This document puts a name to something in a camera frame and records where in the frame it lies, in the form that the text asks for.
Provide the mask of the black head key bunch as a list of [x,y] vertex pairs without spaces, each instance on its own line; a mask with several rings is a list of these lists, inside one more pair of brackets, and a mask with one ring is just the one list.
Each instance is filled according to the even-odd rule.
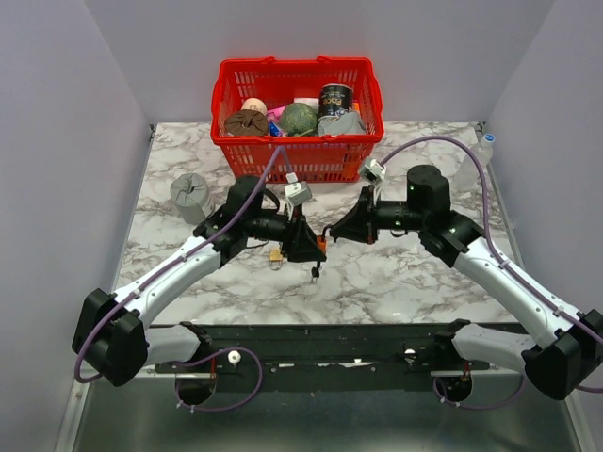
[[311,283],[317,283],[318,282],[318,279],[320,278],[321,269],[322,269],[321,262],[317,262],[311,268]]

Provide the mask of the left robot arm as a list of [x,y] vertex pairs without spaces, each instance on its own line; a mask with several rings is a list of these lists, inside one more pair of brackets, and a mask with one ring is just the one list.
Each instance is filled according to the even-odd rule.
[[247,248],[249,239],[274,241],[291,263],[322,263],[326,250],[308,225],[302,206],[312,192],[292,173],[286,176],[287,210],[266,209],[265,183],[244,175],[230,187],[226,202],[193,231],[166,261],[125,287],[107,293],[97,288],[83,303],[72,349],[78,364],[88,363],[116,387],[145,365],[177,361],[197,372],[208,363],[201,335],[177,325],[155,338],[146,335],[153,321],[200,279],[223,268]]

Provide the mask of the orange black padlock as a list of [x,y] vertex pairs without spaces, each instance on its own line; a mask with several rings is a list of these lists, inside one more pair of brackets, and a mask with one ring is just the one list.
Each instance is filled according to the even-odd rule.
[[317,244],[323,254],[326,254],[327,250],[327,233],[331,230],[332,226],[327,225],[322,229],[321,234],[317,237]]

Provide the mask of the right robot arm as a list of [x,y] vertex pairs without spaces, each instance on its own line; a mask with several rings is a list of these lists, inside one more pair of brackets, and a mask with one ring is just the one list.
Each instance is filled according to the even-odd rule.
[[511,261],[475,221],[450,207],[440,170],[419,165],[407,173],[407,199],[385,201],[385,168],[374,159],[359,171],[368,181],[333,239],[373,244],[381,230],[415,232],[423,248],[482,287],[522,325],[507,333],[458,320],[433,346],[446,369],[481,361],[524,374],[542,394],[563,400],[602,363],[602,315],[558,299]]

